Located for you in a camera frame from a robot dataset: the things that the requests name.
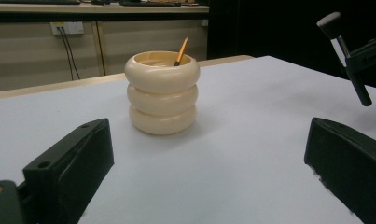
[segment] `table edge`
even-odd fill
[[[231,56],[231,57],[225,57],[225,58],[219,58],[219,59],[200,61],[199,66],[205,67],[205,66],[217,65],[217,64],[222,64],[222,63],[233,63],[233,62],[239,62],[239,61],[253,59],[253,58],[254,57],[249,56],[249,55],[237,55],[237,56]],[[21,88],[21,89],[10,90],[10,91],[0,91],[0,99],[20,96],[20,95],[25,95],[25,94],[32,94],[32,93],[37,93],[37,92],[42,92],[42,91],[55,91],[55,90],[61,90],[61,89],[66,89],[66,88],[83,87],[83,86],[87,86],[91,84],[99,84],[99,83],[105,83],[105,82],[117,81],[117,80],[123,80],[123,79],[126,79],[126,77],[124,73],[120,73],[120,74],[108,75],[108,76],[103,76],[103,77],[90,77],[90,78],[85,78],[85,79],[80,79],[80,80],[60,82],[60,83],[43,85],[43,86]]]

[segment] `electrical cable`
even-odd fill
[[[66,47],[66,44],[65,44],[65,40],[64,40],[62,29],[60,29],[60,27],[57,27],[57,30],[59,30],[60,34],[62,35],[63,43],[64,43],[64,46],[65,46],[66,55],[68,56],[69,71],[71,72],[71,79],[74,80],[74,74],[72,73],[71,60],[69,58],[69,52],[68,52],[68,48]]]
[[[63,27],[62,27],[62,30],[63,30],[63,34],[66,40],[66,44],[68,45],[68,48],[69,48],[69,52],[71,53],[72,64],[74,65],[75,71],[77,72],[77,79],[80,79],[79,73],[77,71],[77,66],[75,65],[74,54],[72,53],[71,46],[69,45],[69,41],[68,41],[68,38],[65,34],[65,30],[63,29]]]

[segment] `pen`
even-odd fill
[[[187,46],[188,38],[185,39],[184,44],[181,47],[181,50],[179,50],[178,57],[176,58],[176,61],[174,63],[174,66],[179,66],[181,64],[182,56],[184,55],[185,48]]]

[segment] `pen holder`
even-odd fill
[[[174,66],[177,52],[149,51],[127,61],[127,96],[132,124],[145,133],[173,134],[184,131],[196,118],[200,77],[197,61],[186,54]]]

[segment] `wall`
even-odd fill
[[[186,54],[198,61],[206,59],[207,31],[202,21],[83,22],[83,26],[84,35],[68,36],[81,78],[122,73],[134,54],[178,51],[186,37]],[[63,40],[52,34],[49,23],[0,23],[0,91],[71,79]]]

